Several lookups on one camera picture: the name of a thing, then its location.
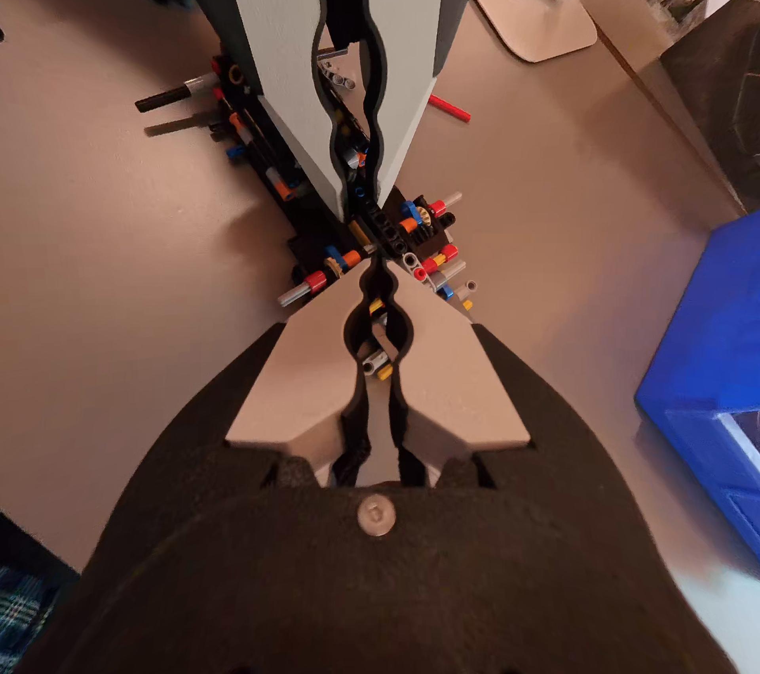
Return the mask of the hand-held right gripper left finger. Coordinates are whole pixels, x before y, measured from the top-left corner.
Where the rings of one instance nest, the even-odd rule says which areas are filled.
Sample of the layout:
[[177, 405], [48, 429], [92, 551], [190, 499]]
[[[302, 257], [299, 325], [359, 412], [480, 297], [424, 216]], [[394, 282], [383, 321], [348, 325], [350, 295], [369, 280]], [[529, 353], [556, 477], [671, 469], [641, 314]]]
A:
[[365, 381], [345, 328], [364, 302], [362, 261], [292, 314], [225, 440], [306, 460], [323, 486], [352, 485], [366, 452]]

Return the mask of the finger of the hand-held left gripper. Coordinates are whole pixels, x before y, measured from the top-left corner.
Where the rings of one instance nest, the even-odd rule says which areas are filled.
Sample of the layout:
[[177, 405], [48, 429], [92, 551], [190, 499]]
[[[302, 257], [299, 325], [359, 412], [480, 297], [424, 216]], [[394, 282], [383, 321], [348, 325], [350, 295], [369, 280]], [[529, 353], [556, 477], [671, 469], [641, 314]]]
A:
[[321, 0], [236, 0], [254, 58], [262, 106], [320, 198], [345, 220], [345, 177], [334, 163], [334, 119], [320, 97], [315, 50]]
[[432, 93], [441, 0], [363, 0], [376, 198], [387, 198]]

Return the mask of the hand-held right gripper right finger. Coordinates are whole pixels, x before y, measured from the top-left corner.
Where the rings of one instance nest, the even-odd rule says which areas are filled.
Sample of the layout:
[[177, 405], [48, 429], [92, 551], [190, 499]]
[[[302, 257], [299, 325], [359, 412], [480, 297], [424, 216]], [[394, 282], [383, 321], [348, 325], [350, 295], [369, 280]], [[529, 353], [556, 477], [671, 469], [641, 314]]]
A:
[[527, 447], [519, 416], [470, 319], [387, 262], [386, 334], [396, 350], [389, 421], [404, 486], [475, 453]]

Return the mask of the multicoloured lego technic model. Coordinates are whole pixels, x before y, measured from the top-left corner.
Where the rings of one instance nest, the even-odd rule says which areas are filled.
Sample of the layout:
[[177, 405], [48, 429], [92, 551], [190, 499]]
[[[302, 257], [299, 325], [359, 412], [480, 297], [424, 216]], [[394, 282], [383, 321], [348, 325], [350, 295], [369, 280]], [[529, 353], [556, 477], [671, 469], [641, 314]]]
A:
[[279, 299], [282, 308], [314, 299], [359, 262], [378, 256], [395, 261], [442, 300], [468, 311], [477, 284], [454, 283], [466, 265], [449, 231], [455, 222], [452, 206], [461, 200], [461, 193], [429, 202], [422, 195], [407, 200], [394, 188], [384, 207], [370, 197], [369, 136], [340, 97], [353, 90], [355, 82], [342, 77], [332, 63], [346, 53], [347, 49], [333, 48], [317, 53], [320, 81], [337, 114], [337, 155], [347, 177], [348, 212], [343, 222], [326, 207], [275, 126], [274, 116], [254, 96], [241, 67], [224, 49], [212, 57], [210, 72], [137, 100], [135, 107], [147, 113], [206, 93], [214, 96], [217, 112], [208, 122], [212, 138], [229, 143], [226, 156], [231, 164], [251, 168], [294, 231], [287, 246], [296, 264], [292, 286]]

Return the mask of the long red lego axle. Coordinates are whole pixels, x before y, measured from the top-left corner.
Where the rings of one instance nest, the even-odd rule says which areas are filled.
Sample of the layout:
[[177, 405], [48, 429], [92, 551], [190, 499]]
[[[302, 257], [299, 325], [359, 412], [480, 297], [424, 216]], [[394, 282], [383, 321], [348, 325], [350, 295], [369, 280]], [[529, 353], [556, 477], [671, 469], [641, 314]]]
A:
[[446, 113], [448, 116], [455, 118], [458, 121], [461, 121], [463, 123], [468, 124], [471, 120], [471, 115], [464, 109], [460, 109], [459, 107], [452, 105], [450, 102], [446, 101], [445, 99], [441, 99], [440, 97], [431, 94], [428, 99], [428, 105], [433, 107], [434, 109], [440, 110], [444, 113]]

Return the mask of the large blue plastic bin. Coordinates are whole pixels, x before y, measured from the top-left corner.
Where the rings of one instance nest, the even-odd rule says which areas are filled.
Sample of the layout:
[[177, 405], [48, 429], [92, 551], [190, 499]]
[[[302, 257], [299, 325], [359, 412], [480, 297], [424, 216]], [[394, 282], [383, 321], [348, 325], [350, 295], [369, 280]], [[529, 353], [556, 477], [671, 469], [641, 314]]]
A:
[[758, 556], [758, 455], [718, 419], [759, 409], [758, 212], [711, 233], [635, 403]]

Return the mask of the dark printed cardboard box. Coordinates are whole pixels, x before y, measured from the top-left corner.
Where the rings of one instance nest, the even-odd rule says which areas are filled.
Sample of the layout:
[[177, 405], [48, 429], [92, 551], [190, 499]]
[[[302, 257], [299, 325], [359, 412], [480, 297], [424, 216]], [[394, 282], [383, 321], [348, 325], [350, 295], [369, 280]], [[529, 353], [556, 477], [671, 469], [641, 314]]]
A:
[[731, 0], [661, 63], [744, 208], [759, 208], [759, 0]]

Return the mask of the blue plaid shirt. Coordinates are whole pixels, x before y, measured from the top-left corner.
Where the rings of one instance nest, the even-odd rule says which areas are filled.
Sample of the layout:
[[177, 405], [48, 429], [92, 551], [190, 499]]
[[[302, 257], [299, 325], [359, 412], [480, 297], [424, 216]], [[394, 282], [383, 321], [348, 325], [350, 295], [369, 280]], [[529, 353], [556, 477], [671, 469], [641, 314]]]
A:
[[1, 673], [11, 673], [43, 630], [59, 588], [1, 567]]

